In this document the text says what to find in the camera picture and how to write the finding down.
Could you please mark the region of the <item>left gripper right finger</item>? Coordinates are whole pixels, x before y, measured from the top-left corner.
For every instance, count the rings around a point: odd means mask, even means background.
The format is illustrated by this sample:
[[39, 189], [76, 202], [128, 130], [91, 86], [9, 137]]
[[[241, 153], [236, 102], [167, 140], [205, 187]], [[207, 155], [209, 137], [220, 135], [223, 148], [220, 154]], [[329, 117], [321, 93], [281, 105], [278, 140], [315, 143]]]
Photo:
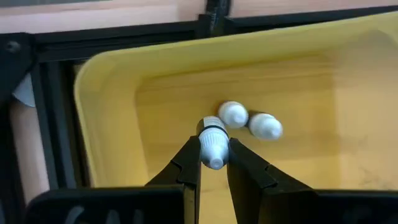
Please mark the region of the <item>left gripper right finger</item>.
[[238, 224], [398, 224], [398, 191], [313, 189], [236, 138], [227, 174]]

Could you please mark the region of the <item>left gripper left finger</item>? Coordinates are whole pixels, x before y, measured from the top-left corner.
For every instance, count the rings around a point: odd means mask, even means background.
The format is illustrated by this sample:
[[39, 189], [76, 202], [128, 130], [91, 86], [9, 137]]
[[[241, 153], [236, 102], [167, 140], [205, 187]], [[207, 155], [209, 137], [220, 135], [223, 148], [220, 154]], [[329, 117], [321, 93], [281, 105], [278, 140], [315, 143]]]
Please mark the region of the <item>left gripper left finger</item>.
[[200, 171], [192, 136], [145, 185], [51, 190], [29, 203], [24, 224], [198, 224]]

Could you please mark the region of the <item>dark food coloring dropper bottle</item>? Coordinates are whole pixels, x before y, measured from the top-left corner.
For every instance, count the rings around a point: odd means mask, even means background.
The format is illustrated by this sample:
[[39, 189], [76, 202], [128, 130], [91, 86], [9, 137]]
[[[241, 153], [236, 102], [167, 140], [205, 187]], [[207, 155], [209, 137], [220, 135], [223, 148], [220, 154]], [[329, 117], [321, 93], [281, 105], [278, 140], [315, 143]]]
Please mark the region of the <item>dark food coloring dropper bottle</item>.
[[210, 169], [219, 170], [228, 163], [229, 136], [216, 116], [206, 116], [197, 125], [197, 136], [201, 144], [201, 161]]
[[247, 109], [237, 101], [225, 101], [218, 108], [219, 118], [230, 128], [242, 128], [249, 119]]

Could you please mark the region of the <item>orange food coloring dropper bottle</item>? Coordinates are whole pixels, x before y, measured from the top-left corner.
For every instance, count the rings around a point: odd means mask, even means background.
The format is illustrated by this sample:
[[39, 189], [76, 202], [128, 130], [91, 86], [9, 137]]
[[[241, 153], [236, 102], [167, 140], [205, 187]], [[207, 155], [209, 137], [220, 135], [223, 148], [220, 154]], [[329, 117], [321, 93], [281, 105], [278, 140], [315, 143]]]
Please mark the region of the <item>orange food coloring dropper bottle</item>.
[[247, 127], [253, 136], [262, 140], [277, 140], [283, 135], [282, 123], [273, 115], [249, 111]]

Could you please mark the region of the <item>yellow plastic tray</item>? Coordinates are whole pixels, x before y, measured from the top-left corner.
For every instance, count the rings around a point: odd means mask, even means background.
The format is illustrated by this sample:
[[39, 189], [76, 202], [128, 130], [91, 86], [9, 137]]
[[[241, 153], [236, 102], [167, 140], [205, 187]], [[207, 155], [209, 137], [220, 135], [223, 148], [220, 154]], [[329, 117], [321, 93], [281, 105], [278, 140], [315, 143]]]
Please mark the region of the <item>yellow plastic tray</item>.
[[283, 135], [228, 134], [299, 181], [398, 190], [398, 11], [101, 53], [74, 97], [94, 187], [145, 184], [237, 101]]

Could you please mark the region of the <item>black aluminium table frame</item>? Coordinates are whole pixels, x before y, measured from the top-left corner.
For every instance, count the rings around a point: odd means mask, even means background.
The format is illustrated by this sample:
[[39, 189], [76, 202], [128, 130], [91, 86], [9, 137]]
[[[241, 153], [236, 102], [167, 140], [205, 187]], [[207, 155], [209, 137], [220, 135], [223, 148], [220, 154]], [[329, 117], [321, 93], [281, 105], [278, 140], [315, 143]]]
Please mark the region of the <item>black aluminium table frame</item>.
[[[298, 27], [398, 11], [396, 6], [368, 7], [320, 12], [301, 12], [274, 16], [230, 19], [225, 35]], [[55, 115], [68, 131], [77, 129], [77, 115], [71, 111], [73, 66], [107, 50], [182, 42], [206, 38], [205, 17], [196, 21], [125, 26], [44, 34], [0, 34], [0, 224], [22, 224], [25, 203], [22, 199], [16, 145], [11, 133], [7, 107], [11, 90], [25, 72], [34, 74], [34, 98], [39, 102], [39, 119], [44, 129], [45, 151], [49, 153], [50, 183], [58, 188], [73, 188], [77, 178], [85, 179], [74, 159], [82, 158], [82, 147], [61, 142]]]

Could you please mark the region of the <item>black frame bracket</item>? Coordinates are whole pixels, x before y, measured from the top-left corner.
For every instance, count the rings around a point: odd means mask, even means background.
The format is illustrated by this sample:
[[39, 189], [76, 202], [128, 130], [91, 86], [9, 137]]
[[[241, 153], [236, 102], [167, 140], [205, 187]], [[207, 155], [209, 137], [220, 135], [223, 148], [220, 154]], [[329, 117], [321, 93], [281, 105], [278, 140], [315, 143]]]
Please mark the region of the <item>black frame bracket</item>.
[[225, 35], [232, 0], [206, 0], [206, 37]]

